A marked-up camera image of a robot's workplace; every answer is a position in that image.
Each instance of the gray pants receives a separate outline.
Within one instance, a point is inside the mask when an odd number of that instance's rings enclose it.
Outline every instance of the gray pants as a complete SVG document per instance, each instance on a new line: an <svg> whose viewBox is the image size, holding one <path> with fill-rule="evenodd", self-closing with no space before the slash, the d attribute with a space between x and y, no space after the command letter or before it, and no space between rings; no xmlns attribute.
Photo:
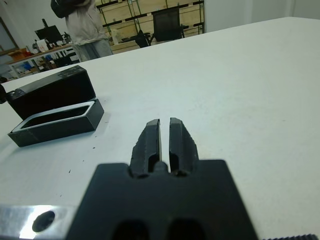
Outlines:
<svg viewBox="0 0 320 240"><path fill-rule="evenodd" d="M107 39L102 39L84 45L72 46L80 62L85 62L92 59L98 59L112 55L112 50Z"/></svg>

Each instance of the open black box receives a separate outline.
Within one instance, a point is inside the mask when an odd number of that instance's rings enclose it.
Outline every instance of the open black box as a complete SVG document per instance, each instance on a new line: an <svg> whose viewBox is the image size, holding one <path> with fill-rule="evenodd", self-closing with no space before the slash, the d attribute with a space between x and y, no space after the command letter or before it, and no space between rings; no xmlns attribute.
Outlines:
<svg viewBox="0 0 320 240"><path fill-rule="evenodd" d="M6 99L23 119L8 134L19 147L95 131L104 114L80 66L8 92Z"/></svg>

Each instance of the black chair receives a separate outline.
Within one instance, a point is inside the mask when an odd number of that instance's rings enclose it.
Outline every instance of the black chair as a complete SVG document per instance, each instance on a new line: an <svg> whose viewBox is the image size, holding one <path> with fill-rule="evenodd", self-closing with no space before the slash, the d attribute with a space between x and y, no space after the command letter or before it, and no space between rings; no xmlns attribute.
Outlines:
<svg viewBox="0 0 320 240"><path fill-rule="evenodd" d="M180 25L179 8L169 8L154 12L153 28L154 34L150 39L150 44L153 38L157 42L161 42L185 37L184 27Z"/></svg>

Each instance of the white tabletop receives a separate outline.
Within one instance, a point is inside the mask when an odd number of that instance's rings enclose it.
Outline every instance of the white tabletop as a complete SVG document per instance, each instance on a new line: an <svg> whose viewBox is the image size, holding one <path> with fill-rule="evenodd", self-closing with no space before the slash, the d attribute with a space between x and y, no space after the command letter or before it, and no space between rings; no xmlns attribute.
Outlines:
<svg viewBox="0 0 320 240"><path fill-rule="evenodd" d="M105 110L96 132L19 148L7 133L21 119L0 105L0 204L78 205L96 166L129 163L153 119L168 162L177 117L200 159L227 161L261 239L320 235L320 20L270 20L79 65Z"/></svg>

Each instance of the computer monitor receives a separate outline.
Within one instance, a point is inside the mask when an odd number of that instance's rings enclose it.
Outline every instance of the computer monitor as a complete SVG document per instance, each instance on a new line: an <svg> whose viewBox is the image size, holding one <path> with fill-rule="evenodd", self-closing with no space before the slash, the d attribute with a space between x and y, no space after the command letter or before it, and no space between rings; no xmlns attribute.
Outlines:
<svg viewBox="0 0 320 240"><path fill-rule="evenodd" d="M35 31L36 35L40 40L47 39L49 43L56 43L58 41L63 41L58 28L54 26L45 27L43 29Z"/></svg>

